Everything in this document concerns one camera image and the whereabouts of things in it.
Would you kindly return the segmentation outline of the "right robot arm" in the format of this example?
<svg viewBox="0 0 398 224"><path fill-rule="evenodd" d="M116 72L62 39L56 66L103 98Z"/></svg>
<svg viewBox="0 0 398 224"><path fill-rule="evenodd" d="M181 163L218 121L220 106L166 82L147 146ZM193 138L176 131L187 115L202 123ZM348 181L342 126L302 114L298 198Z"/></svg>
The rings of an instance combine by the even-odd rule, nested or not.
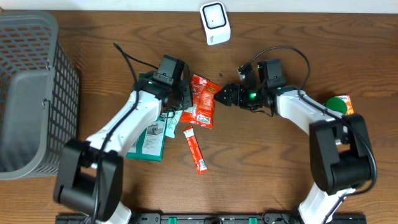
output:
<svg viewBox="0 0 398 224"><path fill-rule="evenodd" d="M369 192L377 181L377 165L364 118L333 111L288 86L278 59L238 68L241 84L228 84L214 99L252 113L270 109L309 136L310 169L314 184L295 215L276 215L284 223L331 223L346 198Z"/></svg>

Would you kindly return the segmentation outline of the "red stick sachet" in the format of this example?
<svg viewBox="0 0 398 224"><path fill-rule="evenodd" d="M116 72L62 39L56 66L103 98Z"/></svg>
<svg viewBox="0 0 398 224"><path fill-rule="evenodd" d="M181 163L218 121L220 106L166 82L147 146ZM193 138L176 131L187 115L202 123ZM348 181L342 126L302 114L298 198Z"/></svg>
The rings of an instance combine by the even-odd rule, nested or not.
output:
<svg viewBox="0 0 398 224"><path fill-rule="evenodd" d="M205 172L208 172L208 168L201 153L201 149L195 136L193 126L185 128L183 133L186 137L198 174L204 174Z"/></svg>

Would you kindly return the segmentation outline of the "small orange box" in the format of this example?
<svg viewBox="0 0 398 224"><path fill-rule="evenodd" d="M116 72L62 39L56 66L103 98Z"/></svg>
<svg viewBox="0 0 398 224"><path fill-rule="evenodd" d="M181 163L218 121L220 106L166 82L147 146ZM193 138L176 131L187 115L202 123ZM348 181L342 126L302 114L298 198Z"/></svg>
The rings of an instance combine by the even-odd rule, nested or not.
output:
<svg viewBox="0 0 398 224"><path fill-rule="evenodd" d="M347 107L346 115L354 114L354 109L353 109L353 105L352 105L350 96L349 95L340 95L340 96L338 96L338 98L343 100L344 103L346 104L346 107Z"/></svg>

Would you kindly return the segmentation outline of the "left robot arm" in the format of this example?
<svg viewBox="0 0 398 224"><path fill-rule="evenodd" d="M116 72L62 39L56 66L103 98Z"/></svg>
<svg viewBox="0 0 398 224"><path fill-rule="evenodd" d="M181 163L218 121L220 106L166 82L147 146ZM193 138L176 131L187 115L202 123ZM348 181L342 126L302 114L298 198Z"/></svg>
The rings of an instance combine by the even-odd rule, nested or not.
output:
<svg viewBox="0 0 398 224"><path fill-rule="evenodd" d="M164 55L146 77L134 75L126 104L85 141L70 139L62 149L53 199L84 213L92 223L129 223L132 210L123 205L124 158L133 144L176 101L174 109L192 106L188 65Z"/></svg>

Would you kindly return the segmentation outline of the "red snack bag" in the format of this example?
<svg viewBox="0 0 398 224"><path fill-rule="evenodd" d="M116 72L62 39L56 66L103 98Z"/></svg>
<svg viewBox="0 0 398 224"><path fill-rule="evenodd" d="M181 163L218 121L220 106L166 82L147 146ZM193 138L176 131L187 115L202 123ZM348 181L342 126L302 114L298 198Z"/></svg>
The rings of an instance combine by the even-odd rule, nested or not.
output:
<svg viewBox="0 0 398 224"><path fill-rule="evenodd" d="M191 80L193 106L183 111L180 121L213 128L214 96L221 87L210 80L194 75Z"/></svg>

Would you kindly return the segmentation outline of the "green lid jar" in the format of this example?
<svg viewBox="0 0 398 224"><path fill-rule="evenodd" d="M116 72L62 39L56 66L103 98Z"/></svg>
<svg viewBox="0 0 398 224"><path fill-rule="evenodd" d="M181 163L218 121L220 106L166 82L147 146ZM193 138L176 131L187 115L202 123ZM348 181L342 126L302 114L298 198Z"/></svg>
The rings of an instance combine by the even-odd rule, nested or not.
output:
<svg viewBox="0 0 398 224"><path fill-rule="evenodd" d="M325 107L330 110L340 112L342 114L346 114L348 111L346 103L338 97L333 97L327 100L325 103Z"/></svg>

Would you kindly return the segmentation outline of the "light green wipes pack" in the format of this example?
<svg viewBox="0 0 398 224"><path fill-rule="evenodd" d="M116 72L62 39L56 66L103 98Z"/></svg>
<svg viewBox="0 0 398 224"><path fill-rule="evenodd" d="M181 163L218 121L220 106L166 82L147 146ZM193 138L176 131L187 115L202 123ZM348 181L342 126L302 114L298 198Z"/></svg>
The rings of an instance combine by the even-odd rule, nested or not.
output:
<svg viewBox="0 0 398 224"><path fill-rule="evenodd" d="M175 137L175 129L180 121L183 111L172 111L168 113L162 113L161 117L166 120L167 125L165 129L165 135L170 138Z"/></svg>

